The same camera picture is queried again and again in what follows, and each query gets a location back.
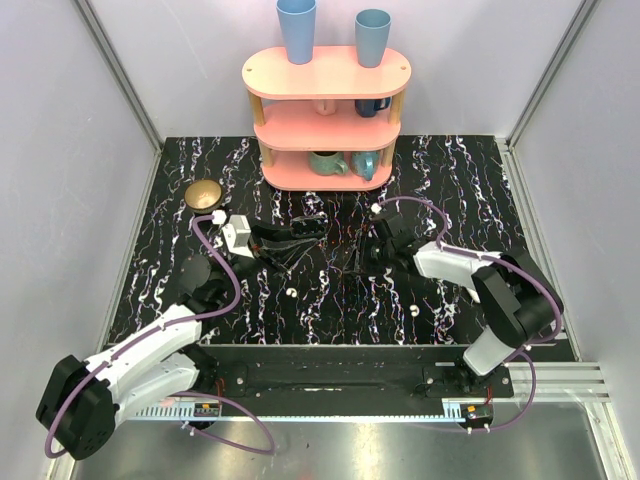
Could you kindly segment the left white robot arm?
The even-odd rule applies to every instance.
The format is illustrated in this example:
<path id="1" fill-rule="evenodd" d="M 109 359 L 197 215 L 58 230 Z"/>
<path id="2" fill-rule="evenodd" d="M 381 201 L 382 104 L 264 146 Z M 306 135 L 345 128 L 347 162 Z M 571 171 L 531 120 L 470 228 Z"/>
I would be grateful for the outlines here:
<path id="1" fill-rule="evenodd" d="M 115 346 L 85 360 L 68 355 L 54 366 L 36 409 L 48 458 L 88 458 L 122 423 L 167 397 L 204 398 L 203 412 L 183 421 L 191 430 L 205 428 L 206 418 L 220 410 L 225 381 L 199 341 L 212 331 L 212 320 L 240 303 L 240 275 L 256 266 L 291 269 L 327 226 L 318 216 L 276 226 L 244 215 L 205 215 L 192 230 L 208 252 L 181 264 L 177 302 Z"/>

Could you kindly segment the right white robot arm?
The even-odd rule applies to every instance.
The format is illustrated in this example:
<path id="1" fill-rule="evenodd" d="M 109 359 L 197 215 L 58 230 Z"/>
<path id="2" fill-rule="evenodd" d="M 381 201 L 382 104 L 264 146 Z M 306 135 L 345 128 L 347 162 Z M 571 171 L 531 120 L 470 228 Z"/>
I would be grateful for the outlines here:
<path id="1" fill-rule="evenodd" d="M 530 254 L 454 247 L 414 236 L 401 215 L 382 213 L 356 237 L 347 268 L 354 275 L 404 273 L 442 280 L 473 292 L 486 327 L 439 378 L 464 396 L 489 389 L 497 369 L 561 326 L 564 305 Z"/>

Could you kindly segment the white oval case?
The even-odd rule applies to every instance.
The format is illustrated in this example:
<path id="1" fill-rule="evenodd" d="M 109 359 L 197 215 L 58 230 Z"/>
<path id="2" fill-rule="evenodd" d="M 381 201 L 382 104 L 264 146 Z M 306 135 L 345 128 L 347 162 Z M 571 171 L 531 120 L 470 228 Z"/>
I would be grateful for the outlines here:
<path id="1" fill-rule="evenodd" d="M 480 303 L 480 298 L 476 291 L 468 289 L 469 296 L 474 303 Z"/>

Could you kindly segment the green ceramic mug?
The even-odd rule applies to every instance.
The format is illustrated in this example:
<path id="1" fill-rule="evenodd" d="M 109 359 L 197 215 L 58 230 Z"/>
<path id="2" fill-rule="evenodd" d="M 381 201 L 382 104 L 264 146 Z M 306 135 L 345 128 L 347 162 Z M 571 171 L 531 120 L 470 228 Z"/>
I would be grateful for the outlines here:
<path id="1" fill-rule="evenodd" d="M 311 152 L 308 162 L 311 170 L 322 176 L 346 175 L 349 170 L 342 152 Z"/>

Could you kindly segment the light blue ceramic mug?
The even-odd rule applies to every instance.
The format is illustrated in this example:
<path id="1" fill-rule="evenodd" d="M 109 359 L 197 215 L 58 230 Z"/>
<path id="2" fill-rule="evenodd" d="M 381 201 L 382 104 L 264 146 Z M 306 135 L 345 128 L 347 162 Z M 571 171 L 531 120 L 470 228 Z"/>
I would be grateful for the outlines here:
<path id="1" fill-rule="evenodd" d="M 377 151 L 360 151 L 351 154 L 351 171 L 363 178 L 371 181 L 378 166 L 379 154 Z"/>

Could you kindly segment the pink three-tier wooden shelf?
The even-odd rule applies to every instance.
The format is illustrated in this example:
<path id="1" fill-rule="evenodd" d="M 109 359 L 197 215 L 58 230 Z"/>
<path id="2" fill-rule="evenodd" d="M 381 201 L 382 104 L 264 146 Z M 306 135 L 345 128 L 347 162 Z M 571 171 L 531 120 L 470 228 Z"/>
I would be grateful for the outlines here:
<path id="1" fill-rule="evenodd" d="M 262 173 L 273 187 L 285 191 L 367 191 L 390 177 L 396 140 L 401 130 L 409 60 L 386 49 L 379 66 L 358 63 L 353 46 L 317 46 L 312 60 L 289 62 L 282 47 L 252 55 L 242 67 L 249 93 L 254 132 L 262 158 Z M 357 99 L 391 97 L 391 105 L 375 117 L 362 118 Z M 321 116 L 313 101 L 333 99 L 337 110 Z M 322 176 L 309 167 L 311 152 L 377 151 L 379 164 L 371 181 L 348 171 Z"/>

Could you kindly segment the pink mug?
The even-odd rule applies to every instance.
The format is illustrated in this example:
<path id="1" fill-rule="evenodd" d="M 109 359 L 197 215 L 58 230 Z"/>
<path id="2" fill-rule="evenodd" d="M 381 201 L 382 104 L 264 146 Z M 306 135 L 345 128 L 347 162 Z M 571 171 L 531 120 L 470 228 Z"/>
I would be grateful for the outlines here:
<path id="1" fill-rule="evenodd" d="M 333 99 L 318 99 L 313 101 L 314 110 L 321 116 L 333 115 L 337 110 L 336 101 Z"/>

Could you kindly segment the dark blue mug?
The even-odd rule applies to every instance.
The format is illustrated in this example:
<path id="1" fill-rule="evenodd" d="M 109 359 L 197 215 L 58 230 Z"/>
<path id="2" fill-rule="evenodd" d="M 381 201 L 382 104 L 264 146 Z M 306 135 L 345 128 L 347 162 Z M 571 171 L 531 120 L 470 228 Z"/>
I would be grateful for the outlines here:
<path id="1" fill-rule="evenodd" d="M 356 113 L 362 118 L 372 118 L 379 111 L 387 109 L 391 105 L 392 98 L 383 99 L 357 99 L 354 101 Z"/>

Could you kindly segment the left light blue tumbler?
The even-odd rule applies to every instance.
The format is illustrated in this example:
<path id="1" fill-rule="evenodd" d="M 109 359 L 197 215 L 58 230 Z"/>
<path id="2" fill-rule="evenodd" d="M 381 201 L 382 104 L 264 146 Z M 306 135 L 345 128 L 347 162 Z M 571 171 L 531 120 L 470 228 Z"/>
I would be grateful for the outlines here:
<path id="1" fill-rule="evenodd" d="M 314 48 L 316 1 L 278 0 L 276 10 L 288 60 L 296 65 L 310 62 Z"/>

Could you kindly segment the light blue tumbler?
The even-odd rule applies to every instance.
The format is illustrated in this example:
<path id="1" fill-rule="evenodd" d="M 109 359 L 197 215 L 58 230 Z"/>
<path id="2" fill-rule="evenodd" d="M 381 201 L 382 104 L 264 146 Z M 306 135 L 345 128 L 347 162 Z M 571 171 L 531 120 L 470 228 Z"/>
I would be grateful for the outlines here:
<path id="1" fill-rule="evenodd" d="M 314 48 L 316 1 L 278 0 L 276 10 L 288 60 L 296 65 L 310 62 Z"/>
<path id="2" fill-rule="evenodd" d="M 355 17 L 355 45 L 358 62 L 365 68 L 380 65 L 389 38 L 391 16 L 380 9 L 366 9 Z"/>

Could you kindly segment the right light blue tumbler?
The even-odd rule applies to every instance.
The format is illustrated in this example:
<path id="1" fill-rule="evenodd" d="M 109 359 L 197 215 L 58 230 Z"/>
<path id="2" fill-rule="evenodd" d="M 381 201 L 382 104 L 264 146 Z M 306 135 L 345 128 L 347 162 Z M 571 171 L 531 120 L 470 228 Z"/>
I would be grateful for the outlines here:
<path id="1" fill-rule="evenodd" d="M 355 17 L 355 45 L 358 62 L 365 68 L 380 65 L 389 38 L 391 16 L 380 9 L 366 9 Z"/>

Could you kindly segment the black mounting base plate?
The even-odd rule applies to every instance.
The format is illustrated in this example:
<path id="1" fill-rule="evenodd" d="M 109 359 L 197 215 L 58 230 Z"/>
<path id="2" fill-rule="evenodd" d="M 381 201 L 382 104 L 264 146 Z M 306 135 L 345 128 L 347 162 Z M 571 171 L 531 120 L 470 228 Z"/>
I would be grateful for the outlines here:
<path id="1" fill-rule="evenodd" d="M 305 346 L 211 345 L 204 351 L 230 373 L 227 387 L 279 390 L 395 389 L 435 398 L 511 399 L 503 366 L 477 377 L 463 364 L 463 348 L 435 345 Z"/>

